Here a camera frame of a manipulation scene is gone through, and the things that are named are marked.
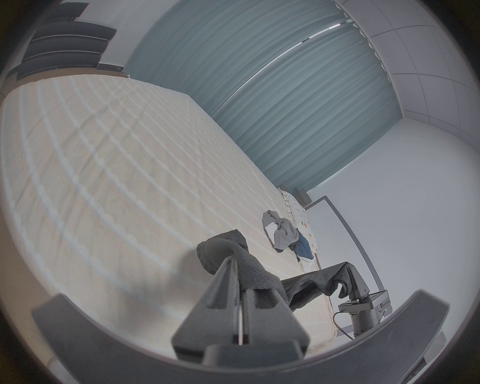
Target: white wall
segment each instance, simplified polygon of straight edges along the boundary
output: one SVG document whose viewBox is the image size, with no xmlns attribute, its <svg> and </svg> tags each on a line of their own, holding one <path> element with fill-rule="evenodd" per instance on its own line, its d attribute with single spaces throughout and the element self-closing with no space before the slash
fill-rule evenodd
<svg viewBox="0 0 480 384">
<path fill-rule="evenodd" d="M 308 194 L 313 201 L 327 195 L 337 207 L 394 310 L 420 288 L 450 304 L 443 326 L 450 340 L 480 289 L 480 155 L 403 119 Z"/>
<path fill-rule="evenodd" d="M 77 20 L 117 29 L 100 62 L 123 67 L 150 28 L 179 1 L 85 0 L 89 4 Z"/>
<path fill-rule="evenodd" d="M 460 137 L 480 152 L 479 83 L 445 27 L 419 0 L 336 0 L 392 74 L 405 117 Z"/>
</svg>

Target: light strip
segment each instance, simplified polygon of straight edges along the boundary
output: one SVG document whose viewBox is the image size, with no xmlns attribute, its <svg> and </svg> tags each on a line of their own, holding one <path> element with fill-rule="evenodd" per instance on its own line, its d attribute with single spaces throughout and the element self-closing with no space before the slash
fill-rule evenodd
<svg viewBox="0 0 480 384">
<path fill-rule="evenodd" d="M 239 89 L 237 89 L 227 100 L 225 100 L 223 102 L 223 104 L 221 106 L 218 107 L 218 109 L 213 113 L 213 116 L 215 116 L 215 114 L 239 91 L 241 90 L 244 86 L 246 86 L 250 80 L 252 80 L 256 75 L 258 75 L 261 71 L 263 71 L 266 67 L 268 67 L 270 64 L 273 64 L 275 61 L 277 61 L 279 58 L 281 58 L 283 55 L 289 53 L 292 49 L 298 47 L 300 44 L 304 43 L 305 41 L 309 40 L 309 39 L 312 39 L 320 34 L 322 34 L 323 32 L 326 32 L 326 31 L 329 31 L 331 29 L 334 29 L 334 28 L 337 28 L 339 26 L 341 26 L 342 24 L 344 24 L 345 22 L 343 23 L 339 23 L 339 24 L 335 24 L 331 27 L 328 27 L 328 28 L 325 28 L 325 29 L 322 29 L 320 32 L 317 32 L 316 34 L 313 34 L 309 37 L 307 37 L 305 40 L 302 40 L 301 42 L 295 44 L 293 47 L 290 47 L 289 49 L 287 49 L 285 52 L 281 53 L 280 55 L 278 55 L 276 58 L 274 58 L 272 61 L 270 61 L 267 65 L 265 65 L 262 69 L 260 69 L 255 75 L 253 75 L 250 79 L 248 79 L 246 82 L 244 82 L 241 87 Z"/>
</svg>

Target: black cable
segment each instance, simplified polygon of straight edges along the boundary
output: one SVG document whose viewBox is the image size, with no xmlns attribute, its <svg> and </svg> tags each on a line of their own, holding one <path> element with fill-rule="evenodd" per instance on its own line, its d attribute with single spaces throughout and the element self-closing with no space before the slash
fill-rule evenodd
<svg viewBox="0 0 480 384">
<path fill-rule="evenodd" d="M 335 316 L 337 316 L 339 313 L 343 313 L 343 312 L 336 312 L 333 314 L 333 324 L 335 324 L 335 326 L 338 328 L 338 330 L 343 333 L 346 337 L 348 337 L 350 340 L 353 340 L 353 337 L 351 337 L 347 332 L 345 332 L 343 330 L 343 328 L 341 326 L 339 326 L 336 322 L 335 322 Z"/>
</svg>

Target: bed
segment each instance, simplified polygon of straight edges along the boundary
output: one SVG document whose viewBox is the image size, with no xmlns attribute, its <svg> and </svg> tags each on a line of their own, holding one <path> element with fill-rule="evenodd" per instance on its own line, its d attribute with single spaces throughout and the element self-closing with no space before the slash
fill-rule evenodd
<svg viewBox="0 0 480 384">
<path fill-rule="evenodd" d="M 212 280 L 196 245 L 237 228 L 281 279 L 262 214 L 282 193 L 193 100 L 129 78 L 71 75 L 28 83 L 1 110 L 1 208 L 19 254 L 50 294 L 66 294 L 110 331 L 175 358 L 170 338 Z M 307 355 L 336 337 L 320 297 L 295 316 Z"/>
</svg>

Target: patterned pillow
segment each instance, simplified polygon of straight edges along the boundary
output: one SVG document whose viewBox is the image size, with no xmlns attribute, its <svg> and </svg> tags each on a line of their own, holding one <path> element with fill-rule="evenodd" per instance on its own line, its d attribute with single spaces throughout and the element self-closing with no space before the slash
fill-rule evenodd
<svg viewBox="0 0 480 384">
<path fill-rule="evenodd" d="M 310 229 L 310 223 L 308 222 L 307 212 L 300 203 L 288 192 L 282 191 L 285 205 L 287 206 L 288 216 L 295 228 L 298 228 L 299 232 L 307 239 L 310 244 L 310 249 L 313 253 L 318 254 L 318 245 L 315 235 Z"/>
</svg>

